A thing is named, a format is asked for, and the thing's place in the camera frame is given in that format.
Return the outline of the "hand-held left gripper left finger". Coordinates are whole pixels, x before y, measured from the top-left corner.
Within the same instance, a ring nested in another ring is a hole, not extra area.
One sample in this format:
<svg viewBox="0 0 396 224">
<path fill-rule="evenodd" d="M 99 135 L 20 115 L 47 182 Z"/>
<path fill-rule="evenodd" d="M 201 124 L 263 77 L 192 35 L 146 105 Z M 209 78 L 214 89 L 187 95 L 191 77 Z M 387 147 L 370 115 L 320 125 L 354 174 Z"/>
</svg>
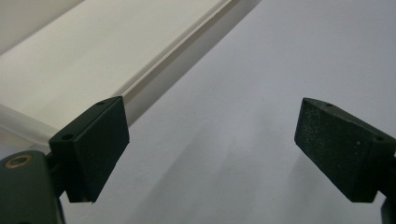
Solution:
<svg viewBox="0 0 396 224">
<path fill-rule="evenodd" d="M 63 170 L 71 203 L 96 202 L 129 142 L 120 96 L 92 105 L 51 137 L 50 150 Z"/>
</svg>

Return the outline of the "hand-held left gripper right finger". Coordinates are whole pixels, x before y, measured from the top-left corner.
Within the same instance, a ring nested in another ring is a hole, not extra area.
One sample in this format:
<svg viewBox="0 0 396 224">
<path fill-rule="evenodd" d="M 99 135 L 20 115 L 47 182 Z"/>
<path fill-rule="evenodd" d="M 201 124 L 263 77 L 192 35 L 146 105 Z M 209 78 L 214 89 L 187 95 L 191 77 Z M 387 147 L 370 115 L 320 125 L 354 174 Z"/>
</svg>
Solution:
<svg viewBox="0 0 396 224">
<path fill-rule="evenodd" d="M 296 145 L 353 203 L 396 203 L 396 139 L 336 105 L 302 100 Z"/>
</svg>

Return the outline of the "white tray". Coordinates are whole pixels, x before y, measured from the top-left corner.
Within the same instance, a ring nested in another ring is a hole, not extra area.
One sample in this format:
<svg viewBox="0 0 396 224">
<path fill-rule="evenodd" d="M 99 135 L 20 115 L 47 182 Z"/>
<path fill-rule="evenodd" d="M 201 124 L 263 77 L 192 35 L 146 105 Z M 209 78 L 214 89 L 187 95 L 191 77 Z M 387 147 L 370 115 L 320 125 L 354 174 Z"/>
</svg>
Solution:
<svg viewBox="0 0 396 224">
<path fill-rule="evenodd" d="M 86 0 L 0 55 L 0 143 L 44 146 L 96 102 L 141 90 L 207 30 L 260 0 Z"/>
</svg>

